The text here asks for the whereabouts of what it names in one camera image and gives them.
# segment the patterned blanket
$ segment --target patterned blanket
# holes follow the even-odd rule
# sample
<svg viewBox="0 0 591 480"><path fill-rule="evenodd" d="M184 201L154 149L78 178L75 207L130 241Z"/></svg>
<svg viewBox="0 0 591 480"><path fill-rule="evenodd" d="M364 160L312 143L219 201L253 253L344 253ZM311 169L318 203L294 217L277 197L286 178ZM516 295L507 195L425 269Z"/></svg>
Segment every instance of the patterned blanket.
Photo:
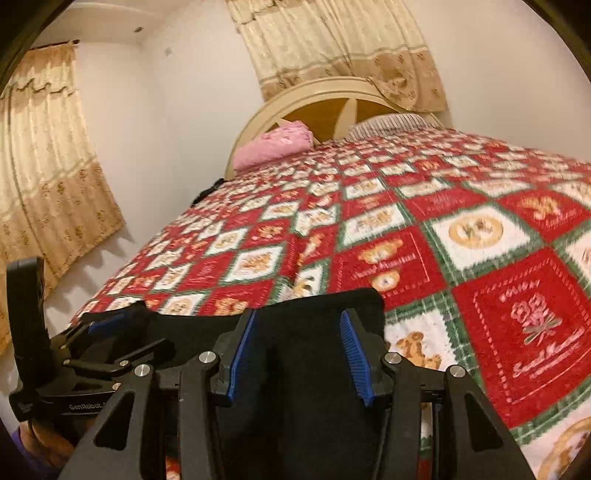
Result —
<svg viewBox="0 0 591 480"><path fill-rule="evenodd" d="M591 165L572 158L442 129L328 142L224 184L80 314L143 299L227 315L372 286L391 349L464 365L550 480L591 430L590 209Z"/></svg>

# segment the silver bolt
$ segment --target silver bolt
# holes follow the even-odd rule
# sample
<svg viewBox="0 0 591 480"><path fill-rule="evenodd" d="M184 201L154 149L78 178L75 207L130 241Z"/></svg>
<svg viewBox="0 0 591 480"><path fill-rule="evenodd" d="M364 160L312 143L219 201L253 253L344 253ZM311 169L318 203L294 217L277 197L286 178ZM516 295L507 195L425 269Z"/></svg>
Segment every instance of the silver bolt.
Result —
<svg viewBox="0 0 591 480"><path fill-rule="evenodd" d="M203 352L199 355L199 361L203 364L210 364L216 359L215 352Z"/></svg>
<svg viewBox="0 0 591 480"><path fill-rule="evenodd" d="M402 357L400 356L400 353L388 352L384 356L384 360L390 365L398 365L402 361Z"/></svg>
<svg viewBox="0 0 591 480"><path fill-rule="evenodd" d="M135 367L134 374L138 377L145 377L150 373L150 366L146 364L141 364Z"/></svg>
<svg viewBox="0 0 591 480"><path fill-rule="evenodd" d="M449 368L449 372L453 377L456 378L461 378L466 375L466 370L464 369L464 367L461 367L460 365L452 365Z"/></svg>

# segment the white wall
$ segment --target white wall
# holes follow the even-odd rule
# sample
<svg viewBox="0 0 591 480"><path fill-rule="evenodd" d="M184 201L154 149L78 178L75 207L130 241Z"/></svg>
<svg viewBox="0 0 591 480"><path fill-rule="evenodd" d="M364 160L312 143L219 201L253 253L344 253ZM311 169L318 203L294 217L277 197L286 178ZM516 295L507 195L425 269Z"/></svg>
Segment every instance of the white wall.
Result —
<svg viewBox="0 0 591 480"><path fill-rule="evenodd" d="M201 191L223 177L234 141L263 104L250 57L221 0L193 1L144 47L186 187Z"/></svg>
<svg viewBox="0 0 591 480"><path fill-rule="evenodd" d="M591 160L589 80L522 0L406 1L455 128Z"/></svg>
<svg viewBox="0 0 591 480"><path fill-rule="evenodd" d="M198 193L188 194L179 182L176 146L141 48L81 43L76 71L90 139L126 227L78 260L46 301L52 335ZM7 402L17 380L12 351L0 360L0 417L12 430L16 421Z"/></svg>

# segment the headboard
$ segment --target headboard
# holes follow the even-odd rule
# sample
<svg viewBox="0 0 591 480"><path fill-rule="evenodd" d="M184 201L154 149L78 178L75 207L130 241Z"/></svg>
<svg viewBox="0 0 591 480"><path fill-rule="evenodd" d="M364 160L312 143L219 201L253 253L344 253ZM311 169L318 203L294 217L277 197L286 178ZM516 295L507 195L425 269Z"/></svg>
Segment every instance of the headboard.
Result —
<svg viewBox="0 0 591 480"><path fill-rule="evenodd" d="M280 93L250 119L234 143L225 178L235 176L232 158L237 148L273 130L282 121L301 120L323 142L344 138L349 127L383 113L407 113L388 102L369 81L357 77L309 80ZM433 125L441 122L432 113L419 113Z"/></svg>

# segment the floral curtain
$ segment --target floral curtain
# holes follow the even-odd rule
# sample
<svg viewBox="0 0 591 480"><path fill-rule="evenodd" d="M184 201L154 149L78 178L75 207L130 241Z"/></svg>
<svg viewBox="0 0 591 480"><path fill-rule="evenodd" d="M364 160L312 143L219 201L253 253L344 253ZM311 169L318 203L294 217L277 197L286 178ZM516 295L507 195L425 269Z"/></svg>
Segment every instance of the floral curtain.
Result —
<svg viewBox="0 0 591 480"><path fill-rule="evenodd" d="M0 95L0 353L6 265L44 257L48 294L124 225L88 139L74 57L71 44L29 51Z"/></svg>
<svg viewBox="0 0 591 480"><path fill-rule="evenodd" d="M447 109L433 56L404 0L226 0L265 100L306 80L372 81L407 110Z"/></svg>

